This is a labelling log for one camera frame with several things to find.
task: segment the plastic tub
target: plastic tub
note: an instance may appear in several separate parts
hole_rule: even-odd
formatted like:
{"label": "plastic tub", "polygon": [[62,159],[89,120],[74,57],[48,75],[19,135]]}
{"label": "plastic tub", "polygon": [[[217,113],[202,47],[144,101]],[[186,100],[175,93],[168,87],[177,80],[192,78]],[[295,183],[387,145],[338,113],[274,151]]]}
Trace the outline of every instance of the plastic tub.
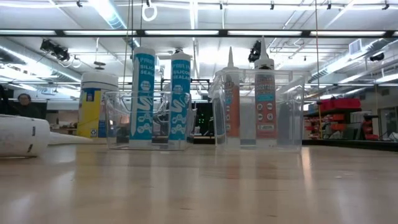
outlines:
{"label": "plastic tub", "polygon": [[109,149],[175,151],[191,145],[196,111],[190,94],[115,91],[105,93],[105,102]]}
{"label": "plastic tub", "polygon": [[300,150],[306,76],[283,70],[217,72],[210,88],[217,147]]}

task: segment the ceiling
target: ceiling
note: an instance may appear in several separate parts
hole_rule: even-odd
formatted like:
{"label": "ceiling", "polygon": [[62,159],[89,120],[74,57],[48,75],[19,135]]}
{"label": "ceiling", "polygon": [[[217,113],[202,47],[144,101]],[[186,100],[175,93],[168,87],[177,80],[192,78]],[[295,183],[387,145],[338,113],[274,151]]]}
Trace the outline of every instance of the ceiling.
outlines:
{"label": "ceiling", "polygon": [[[142,2],[110,0],[114,4],[120,19],[128,29],[333,29],[333,30],[396,30],[398,29],[398,1],[389,0],[389,9],[385,1],[372,0],[318,0],[315,9],[314,0],[224,0],[220,10],[220,0],[152,0],[157,8],[157,16],[152,21],[142,18]],[[78,7],[72,0],[18,0],[0,1],[0,29],[111,29],[92,1],[80,1]],[[152,9],[146,10],[146,16],[152,15]],[[51,55],[40,50],[43,39],[51,39],[68,48],[68,51],[80,59],[74,61],[68,69],[79,74],[95,71],[95,60],[106,63],[105,72],[119,77],[132,75],[130,60],[131,48],[126,48],[122,38],[100,38],[98,50],[96,39],[66,37],[7,37],[25,49],[29,49],[55,62]],[[256,38],[197,38],[196,78],[212,79],[216,71],[228,63],[228,50],[233,47],[234,63],[239,68],[250,68],[248,56]],[[144,37],[137,39],[143,47],[150,47],[160,58],[159,65],[166,67],[170,63],[170,53],[181,48],[193,55],[193,41],[190,37]],[[348,44],[355,39],[293,39],[267,38],[268,53],[275,60],[275,67],[282,70],[314,71],[348,50]],[[340,70],[348,75],[358,73],[364,67],[364,61],[351,64],[350,68]],[[377,66],[377,62],[367,66]],[[164,72],[165,78],[170,75]]]}

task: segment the clear plastic container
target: clear plastic container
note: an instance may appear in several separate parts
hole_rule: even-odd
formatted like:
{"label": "clear plastic container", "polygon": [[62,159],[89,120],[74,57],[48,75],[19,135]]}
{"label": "clear plastic container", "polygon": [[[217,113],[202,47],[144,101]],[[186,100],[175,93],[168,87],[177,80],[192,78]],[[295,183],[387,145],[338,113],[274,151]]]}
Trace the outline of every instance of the clear plastic container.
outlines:
{"label": "clear plastic container", "polygon": [[[104,95],[109,149],[177,151],[191,146],[196,111],[192,110],[190,94],[111,91]],[[174,104],[170,105],[172,98],[181,102],[177,110]],[[148,110],[138,110],[143,106]]]}
{"label": "clear plastic container", "polygon": [[309,75],[285,70],[218,71],[210,88],[217,147],[301,150],[304,79]]}

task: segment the white ring hook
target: white ring hook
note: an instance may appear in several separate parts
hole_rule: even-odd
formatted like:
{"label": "white ring hook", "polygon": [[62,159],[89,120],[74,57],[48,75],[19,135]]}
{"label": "white ring hook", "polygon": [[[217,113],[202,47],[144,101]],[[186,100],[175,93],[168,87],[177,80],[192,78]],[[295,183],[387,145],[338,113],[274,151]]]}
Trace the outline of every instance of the white ring hook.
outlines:
{"label": "white ring hook", "polygon": [[[154,14],[150,18],[148,18],[147,15],[145,14],[145,10],[149,9],[149,8],[154,9]],[[156,18],[156,16],[157,16],[157,8],[155,5],[151,4],[150,6],[146,6],[146,5],[142,6],[142,18],[145,21],[147,21],[147,22],[153,21]]]}

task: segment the table surface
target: table surface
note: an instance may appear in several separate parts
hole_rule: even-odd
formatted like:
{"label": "table surface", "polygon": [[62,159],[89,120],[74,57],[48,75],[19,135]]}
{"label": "table surface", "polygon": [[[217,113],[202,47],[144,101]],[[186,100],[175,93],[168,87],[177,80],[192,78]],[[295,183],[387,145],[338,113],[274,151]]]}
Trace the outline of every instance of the table surface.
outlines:
{"label": "table surface", "polygon": [[0,223],[316,223],[398,220],[398,154],[109,151],[0,159]]}

